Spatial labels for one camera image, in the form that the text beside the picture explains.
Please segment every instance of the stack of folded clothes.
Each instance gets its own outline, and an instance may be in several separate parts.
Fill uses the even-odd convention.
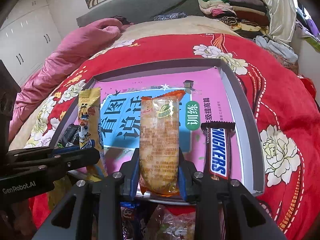
[[[263,0],[198,0],[201,11],[244,38],[267,35],[270,18]]]

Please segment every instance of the orange plastic wrapper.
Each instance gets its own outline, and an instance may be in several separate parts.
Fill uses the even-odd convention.
[[[156,98],[141,98],[140,189],[171,196],[177,188],[179,102],[184,90]]]

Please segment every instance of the beige bed sheet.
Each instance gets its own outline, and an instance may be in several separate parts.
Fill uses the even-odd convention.
[[[224,33],[240,37],[231,28],[219,20],[209,19],[200,16],[188,16],[182,19],[144,22],[130,26],[122,36],[111,46],[123,41],[137,40],[149,36],[166,34],[199,34],[199,33]],[[31,114],[17,133],[9,150],[21,149],[25,147],[42,104]]]

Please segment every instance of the snickers bar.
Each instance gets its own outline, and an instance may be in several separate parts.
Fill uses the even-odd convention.
[[[206,136],[204,173],[214,180],[229,180],[231,173],[230,137],[235,130],[234,122],[207,122],[201,124]]]

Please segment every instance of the floral bedspread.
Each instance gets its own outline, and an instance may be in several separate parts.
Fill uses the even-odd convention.
[[[66,110],[92,76],[130,65],[192,57],[223,59],[236,73],[263,149],[266,189],[259,201],[288,239],[302,239],[320,210],[320,114],[296,75],[246,39],[219,33],[162,35],[105,49],[51,94],[26,147],[49,144]]]

